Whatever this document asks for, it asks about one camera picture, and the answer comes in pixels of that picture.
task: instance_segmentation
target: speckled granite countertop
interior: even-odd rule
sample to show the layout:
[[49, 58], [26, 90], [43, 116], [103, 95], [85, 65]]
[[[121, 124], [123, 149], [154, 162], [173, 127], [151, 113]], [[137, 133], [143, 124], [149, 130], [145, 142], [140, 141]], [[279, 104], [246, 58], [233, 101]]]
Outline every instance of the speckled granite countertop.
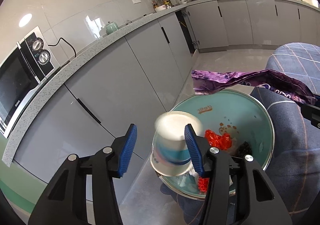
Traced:
[[[31, 125], [32, 121], [35, 119], [39, 111], [42, 107], [47, 103], [47, 101], [51, 98], [51, 96], [58, 90], [58, 88], [65, 83], [77, 70], [79, 70], [86, 62], [88, 62], [95, 55], [100, 53], [102, 50], [107, 48], [109, 45], [124, 37], [126, 34], [134, 31], [135, 29], [158, 19], [161, 16], [166, 14], [181, 10], [190, 5], [196, 5], [200, 3], [210, 2], [214, 0], [196, 0], [185, 5], [178, 5], [176, 7], [160, 11], [159, 13], [153, 13], [147, 15], [132, 24], [126, 25], [120, 28], [118, 31], [103, 36], [102, 38], [94, 41], [83, 50], [81, 50], [77, 57], [74, 58], [70, 63], [65, 65], [60, 69], [60, 71], [49, 81], [44, 87], [39, 91], [39, 93], [34, 97], [34, 99], [30, 102], [26, 110], [23, 112], [21, 117], [19, 118], [16, 126], [12, 130], [6, 148], [4, 150], [4, 154], [2, 156], [2, 161], [10, 166], [13, 160], [13, 157], [17, 151], [17, 148], [26, 133], [27, 129]], [[320, 9], [311, 6], [307, 3], [301, 2], [299, 0], [285, 0], [295, 2], [301, 5], [308, 6], [320, 12]]]

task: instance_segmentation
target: purple snack bag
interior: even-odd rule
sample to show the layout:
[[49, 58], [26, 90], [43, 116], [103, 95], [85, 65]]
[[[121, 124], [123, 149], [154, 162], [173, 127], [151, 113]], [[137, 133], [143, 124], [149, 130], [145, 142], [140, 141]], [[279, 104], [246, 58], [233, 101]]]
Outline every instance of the purple snack bag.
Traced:
[[316, 103], [316, 98], [306, 84], [275, 70], [226, 73], [193, 70], [191, 76], [196, 95], [214, 94], [227, 87], [241, 84], [266, 88], [297, 104]]

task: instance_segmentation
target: black power cord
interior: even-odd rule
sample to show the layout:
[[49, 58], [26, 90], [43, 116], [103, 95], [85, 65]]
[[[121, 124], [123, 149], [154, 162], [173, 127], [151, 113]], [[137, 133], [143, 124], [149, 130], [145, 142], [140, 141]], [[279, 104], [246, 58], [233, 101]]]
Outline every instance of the black power cord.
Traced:
[[73, 46], [70, 44], [70, 43], [68, 43], [65, 39], [63, 39], [62, 37], [60, 37], [60, 39], [58, 40], [58, 42], [55, 44], [55, 45], [49, 45], [48, 44], [48, 46], [57, 46], [58, 45], [58, 43], [59, 43], [59, 41], [60, 40], [64, 40], [68, 45], [70, 45], [70, 47], [73, 49], [73, 51], [75, 52], [75, 57], [77, 56], [77, 54], [76, 54], [76, 50], [73, 48]]

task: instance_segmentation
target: wall outlet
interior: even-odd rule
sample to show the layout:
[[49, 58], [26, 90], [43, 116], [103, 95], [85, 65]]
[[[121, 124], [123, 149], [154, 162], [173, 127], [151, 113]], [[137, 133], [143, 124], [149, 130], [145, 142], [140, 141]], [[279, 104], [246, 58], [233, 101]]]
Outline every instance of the wall outlet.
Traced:
[[134, 4], [141, 3], [141, 0], [132, 0]]

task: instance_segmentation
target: silver bolt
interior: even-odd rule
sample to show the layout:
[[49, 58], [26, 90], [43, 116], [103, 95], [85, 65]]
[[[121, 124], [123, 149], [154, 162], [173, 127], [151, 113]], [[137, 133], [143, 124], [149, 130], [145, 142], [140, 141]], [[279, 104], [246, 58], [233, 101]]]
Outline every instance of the silver bolt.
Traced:
[[73, 155], [73, 154], [72, 154], [72, 155], [69, 155], [69, 156], [68, 156], [68, 160], [69, 160], [69, 161], [74, 161], [75, 159], [77, 159], [77, 155]]
[[210, 148], [210, 152], [213, 154], [217, 154], [217, 153], [219, 153], [219, 149], [218, 148]]
[[253, 161], [253, 156], [251, 156], [251, 155], [246, 155], [244, 158], [245, 158], [248, 162], [252, 162], [252, 161]]
[[105, 154], [109, 154], [112, 152], [112, 148], [111, 147], [106, 147], [102, 150]]

